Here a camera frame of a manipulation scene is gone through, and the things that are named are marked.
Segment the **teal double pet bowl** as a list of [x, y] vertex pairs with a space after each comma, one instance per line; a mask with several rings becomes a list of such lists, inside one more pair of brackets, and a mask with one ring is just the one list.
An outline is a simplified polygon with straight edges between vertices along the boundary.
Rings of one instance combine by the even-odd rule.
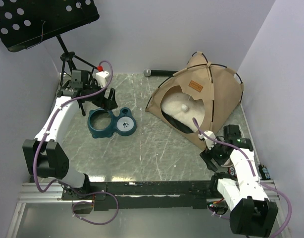
[[[110, 123], [104, 129], [95, 129], [92, 125], [91, 120], [102, 114], [108, 114], [110, 117]], [[128, 107], [123, 107], [120, 109], [119, 115], [115, 116], [112, 111], [107, 111], [103, 108], [98, 108], [96, 110], [90, 110], [87, 126], [90, 134], [93, 138], [110, 138], [114, 133], [119, 134], [120, 136], [130, 136], [137, 129], [137, 123], [134, 117], [132, 116], [131, 110]]]

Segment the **orange patterned pillow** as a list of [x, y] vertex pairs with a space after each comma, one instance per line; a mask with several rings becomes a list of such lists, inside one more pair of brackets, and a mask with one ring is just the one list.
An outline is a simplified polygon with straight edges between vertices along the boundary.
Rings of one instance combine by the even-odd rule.
[[202, 100], [194, 100], [190, 96], [190, 100], [193, 103], [192, 108], [186, 113], [183, 112], [181, 110], [182, 100], [188, 96], [190, 95], [182, 92], [170, 93], [164, 96], [161, 102], [161, 110], [165, 114], [187, 126], [192, 130], [192, 132], [195, 132], [197, 131], [197, 128], [193, 122], [193, 118], [195, 118], [198, 124], [201, 125], [205, 116], [205, 106]]

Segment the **tan black pet tent fabric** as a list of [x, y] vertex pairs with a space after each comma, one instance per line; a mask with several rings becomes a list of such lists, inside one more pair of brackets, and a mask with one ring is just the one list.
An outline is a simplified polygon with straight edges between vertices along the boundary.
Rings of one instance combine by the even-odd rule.
[[[174, 128], [201, 150], [206, 148], [206, 143], [199, 140], [198, 130], [192, 132], [187, 126], [165, 114], [161, 110], [161, 102], [164, 96], [175, 92], [182, 92], [190, 95], [194, 100], [203, 101], [202, 93], [205, 92], [203, 88], [207, 79], [206, 69], [200, 67], [204, 65], [201, 64], [203, 60], [204, 58], [197, 56], [196, 52], [193, 53], [184, 69], [167, 78], [156, 88], [145, 108], [146, 112], [155, 115]], [[238, 73], [227, 66], [211, 63], [210, 69], [214, 96], [212, 132], [218, 133], [234, 109], [241, 103], [244, 84]], [[201, 130], [208, 130], [206, 126], [207, 123]]]

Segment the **steel pet bowl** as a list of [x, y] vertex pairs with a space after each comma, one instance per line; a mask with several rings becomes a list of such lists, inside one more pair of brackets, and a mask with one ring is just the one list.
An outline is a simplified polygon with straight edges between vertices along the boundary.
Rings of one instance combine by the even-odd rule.
[[231, 166], [233, 166], [233, 163], [230, 159], [228, 159], [224, 164], [221, 165], [224, 168], [229, 168]]

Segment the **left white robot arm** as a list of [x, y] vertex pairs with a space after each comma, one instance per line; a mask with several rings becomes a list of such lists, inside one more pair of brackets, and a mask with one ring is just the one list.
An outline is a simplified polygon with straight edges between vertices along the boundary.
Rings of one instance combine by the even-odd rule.
[[83, 110], [84, 102], [91, 102], [103, 109], [116, 109], [115, 90], [111, 88], [109, 97], [105, 92], [113, 78], [112, 71], [100, 70], [92, 74], [87, 70], [73, 70], [71, 79], [59, 88], [54, 108], [40, 132], [34, 139], [26, 139], [22, 149], [28, 172], [33, 176], [39, 192], [39, 178], [51, 178], [66, 187], [73, 188], [80, 199], [91, 195], [91, 186], [87, 174], [77, 171], [61, 147], [69, 123], [78, 112]]

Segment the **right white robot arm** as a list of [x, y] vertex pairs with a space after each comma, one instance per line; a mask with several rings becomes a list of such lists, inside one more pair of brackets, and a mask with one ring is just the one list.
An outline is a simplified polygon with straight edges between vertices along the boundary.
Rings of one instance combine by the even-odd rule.
[[243, 138], [239, 126], [227, 125], [223, 140], [212, 131], [199, 132], [199, 140], [206, 143], [200, 156], [212, 171], [231, 162], [236, 178], [220, 177], [210, 184], [214, 197], [222, 197], [230, 209], [229, 223], [232, 233], [266, 238], [270, 236], [278, 207], [270, 201], [258, 175], [251, 140]]

